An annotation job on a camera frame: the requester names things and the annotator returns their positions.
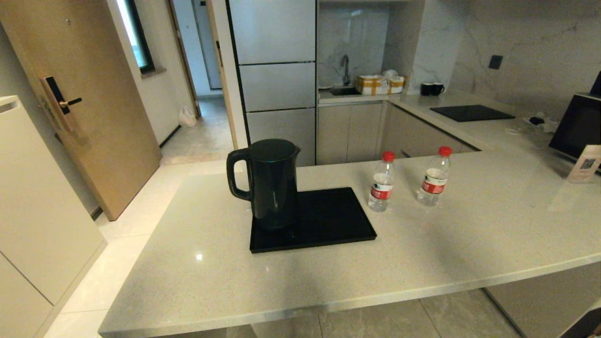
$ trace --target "black mug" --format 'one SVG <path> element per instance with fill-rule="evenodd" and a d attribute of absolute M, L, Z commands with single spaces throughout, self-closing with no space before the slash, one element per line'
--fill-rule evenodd
<path fill-rule="evenodd" d="M 443 91 L 445 91 L 445 85 L 441 83 L 435 83 L 432 84 L 430 95 L 440 95 Z"/>
<path fill-rule="evenodd" d="M 434 87 L 434 84 L 421 84 L 419 93 L 422 94 L 423 96 L 428 96 L 428 95 L 432 94 L 433 87 Z"/>
<path fill-rule="evenodd" d="M 266 230 L 287 227 L 297 220 L 296 155 L 292 142 L 271 138 L 227 156 L 227 180 L 232 195 L 251 202 L 252 216 Z M 249 191 L 236 186 L 234 164 L 246 161 Z"/>

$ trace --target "plastic bottle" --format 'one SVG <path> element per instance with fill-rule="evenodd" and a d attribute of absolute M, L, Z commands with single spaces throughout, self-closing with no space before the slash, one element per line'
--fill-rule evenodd
<path fill-rule="evenodd" d="M 388 207 L 392 193 L 394 178 L 394 153 L 384 152 L 382 161 L 378 163 L 374 173 L 374 183 L 371 185 L 370 199 L 367 205 L 375 212 L 383 212 Z"/>
<path fill-rule="evenodd" d="M 417 195 L 418 201 L 425 206 L 435 206 L 442 191 L 447 184 L 453 150 L 449 147 L 440 147 L 438 155 L 428 164 L 424 181 Z"/>

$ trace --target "red bottle cap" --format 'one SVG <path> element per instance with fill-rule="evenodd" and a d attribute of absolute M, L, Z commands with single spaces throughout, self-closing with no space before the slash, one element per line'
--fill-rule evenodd
<path fill-rule="evenodd" d="M 382 159 L 386 162 L 392 162 L 392 161 L 394 161 L 394 153 L 393 152 L 384 152 L 384 154 L 382 154 Z"/>
<path fill-rule="evenodd" d="M 438 148 L 438 154 L 441 156 L 451 156 L 453 150 L 451 147 L 440 147 Z"/>

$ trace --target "tile floor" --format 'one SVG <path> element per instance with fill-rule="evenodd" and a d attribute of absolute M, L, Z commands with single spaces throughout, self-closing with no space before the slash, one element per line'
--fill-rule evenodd
<path fill-rule="evenodd" d="M 189 175 L 225 173 L 225 161 L 163 165 L 117 221 L 96 220 L 108 246 L 45 338 L 99 338 L 97 330 L 175 191 Z M 482 290 L 172 338 L 519 337 Z"/>
<path fill-rule="evenodd" d="M 195 126 L 180 128 L 163 146 L 161 164 L 215 161 L 234 150 L 224 98 L 200 99 L 199 103 L 202 117 Z"/>

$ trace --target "microwave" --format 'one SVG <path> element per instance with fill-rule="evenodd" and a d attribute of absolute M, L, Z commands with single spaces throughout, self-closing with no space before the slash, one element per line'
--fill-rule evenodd
<path fill-rule="evenodd" d="M 601 97 L 576 94 L 549 147 L 578 159 L 587 144 L 601 144 Z"/>

